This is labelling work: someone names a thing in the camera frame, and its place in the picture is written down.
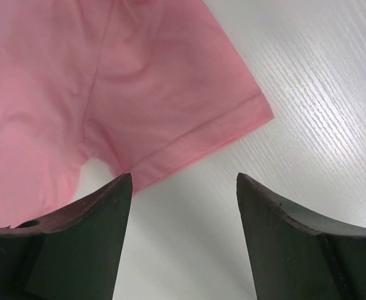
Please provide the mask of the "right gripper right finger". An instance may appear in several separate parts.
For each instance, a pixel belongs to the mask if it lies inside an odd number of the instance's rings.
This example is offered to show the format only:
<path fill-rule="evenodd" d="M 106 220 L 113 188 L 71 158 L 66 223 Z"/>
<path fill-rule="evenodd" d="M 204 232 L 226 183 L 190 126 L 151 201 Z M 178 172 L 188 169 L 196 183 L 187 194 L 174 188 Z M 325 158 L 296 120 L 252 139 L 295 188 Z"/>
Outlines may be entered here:
<path fill-rule="evenodd" d="M 366 299 L 366 228 L 240 173 L 236 196 L 258 299 Z"/>

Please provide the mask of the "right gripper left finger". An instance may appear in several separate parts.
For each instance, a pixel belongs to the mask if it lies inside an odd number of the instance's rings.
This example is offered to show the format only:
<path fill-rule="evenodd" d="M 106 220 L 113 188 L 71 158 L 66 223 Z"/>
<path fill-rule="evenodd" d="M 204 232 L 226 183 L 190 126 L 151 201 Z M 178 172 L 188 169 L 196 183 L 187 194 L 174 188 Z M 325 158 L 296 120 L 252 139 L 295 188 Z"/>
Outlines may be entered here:
<path fill-rule="evenodd" d="M 0 228 L 0 299 L 111 299 L 132 191 L 124 174 L 61 209 Z"/>

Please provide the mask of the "pink t shirt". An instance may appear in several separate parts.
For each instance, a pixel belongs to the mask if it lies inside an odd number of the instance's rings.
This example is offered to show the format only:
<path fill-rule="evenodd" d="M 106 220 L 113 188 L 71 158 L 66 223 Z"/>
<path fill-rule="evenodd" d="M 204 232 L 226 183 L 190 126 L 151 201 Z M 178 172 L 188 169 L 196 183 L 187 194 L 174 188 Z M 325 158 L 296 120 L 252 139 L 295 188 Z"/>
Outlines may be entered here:
<path fill-rule="evenodd" d="M 140 191 L 272 118 L 203 1 L 0 1 L 0 228 L 67 205 L 91 158 Z"/>

